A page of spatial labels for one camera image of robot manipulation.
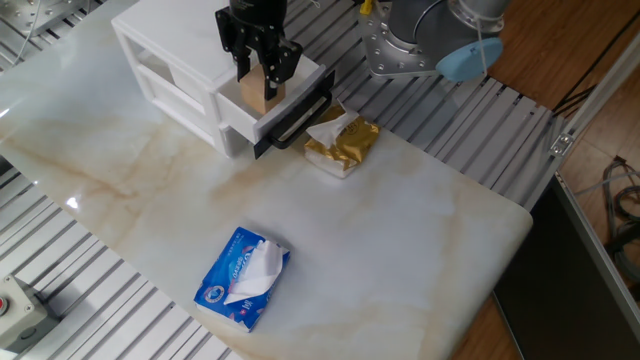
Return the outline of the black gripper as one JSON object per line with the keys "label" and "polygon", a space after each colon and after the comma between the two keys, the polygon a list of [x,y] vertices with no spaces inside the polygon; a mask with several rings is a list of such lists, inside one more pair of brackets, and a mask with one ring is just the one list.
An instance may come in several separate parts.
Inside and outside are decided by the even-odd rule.
{"label": "black gripper", "polygon": [[223,50],[229,52],[236,63],[238,81],[250,70],[248,27],[277,34],[263,35],[258,49],[265,76],[265,100],[273,99],[278,87],[294,75],[303,52],[299,43],[283,37],[286,12],[287,0],[230,0],[230,7],[215,13]]}

